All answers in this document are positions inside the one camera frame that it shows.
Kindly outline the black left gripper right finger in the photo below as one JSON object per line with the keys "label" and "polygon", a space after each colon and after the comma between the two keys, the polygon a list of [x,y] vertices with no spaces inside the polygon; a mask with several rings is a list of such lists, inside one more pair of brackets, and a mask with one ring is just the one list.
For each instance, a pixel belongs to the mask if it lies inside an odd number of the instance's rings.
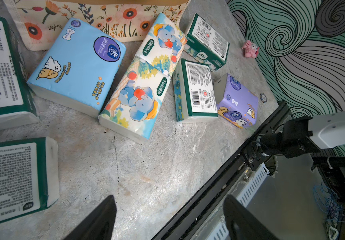
{"label": "black left gripper right finger", "polygon": [[231,240],[278,240],[232,195],[225,197],[223,213]]}

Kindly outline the purple tissue pack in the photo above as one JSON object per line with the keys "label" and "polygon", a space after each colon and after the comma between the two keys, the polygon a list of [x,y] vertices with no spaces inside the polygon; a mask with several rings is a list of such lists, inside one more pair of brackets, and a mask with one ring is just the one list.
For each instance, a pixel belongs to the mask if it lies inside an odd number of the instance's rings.
{"label": "purple tissue pack", "polygon": [[213,85],[218,115],[243,129],[256,123],[258,98],[236,78],[225,74]]}

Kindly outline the floral canvas tote bag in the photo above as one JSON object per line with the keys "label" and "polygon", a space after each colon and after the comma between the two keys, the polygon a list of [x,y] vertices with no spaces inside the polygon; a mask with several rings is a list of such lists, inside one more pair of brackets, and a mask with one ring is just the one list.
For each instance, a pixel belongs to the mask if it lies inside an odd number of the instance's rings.
{"label": "floral canvas tote bag", "polygon": [[24,45],[49,50],[71,18],[120,42],[141,41],[162,13],[175,25],[188,1],[4,1]]}

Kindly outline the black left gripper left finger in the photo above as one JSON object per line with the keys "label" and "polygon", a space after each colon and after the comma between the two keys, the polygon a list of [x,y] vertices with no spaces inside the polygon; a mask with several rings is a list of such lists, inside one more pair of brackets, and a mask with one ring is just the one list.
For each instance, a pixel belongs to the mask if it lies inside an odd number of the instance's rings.
{"label": "black left gripper left finger", "polygon": [[113,195],[103,200],[64,240],[111,240],[117,208]]}

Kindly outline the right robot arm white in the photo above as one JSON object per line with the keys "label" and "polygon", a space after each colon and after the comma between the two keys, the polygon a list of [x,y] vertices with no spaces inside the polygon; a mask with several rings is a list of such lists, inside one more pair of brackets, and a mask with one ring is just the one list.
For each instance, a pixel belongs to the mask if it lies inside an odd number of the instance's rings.
{"label": "right robot arm white", "polygon": [[256,143],[262,153],[286,158],[345,145],[345,111],[290,120],[281,132],[264,134]]}

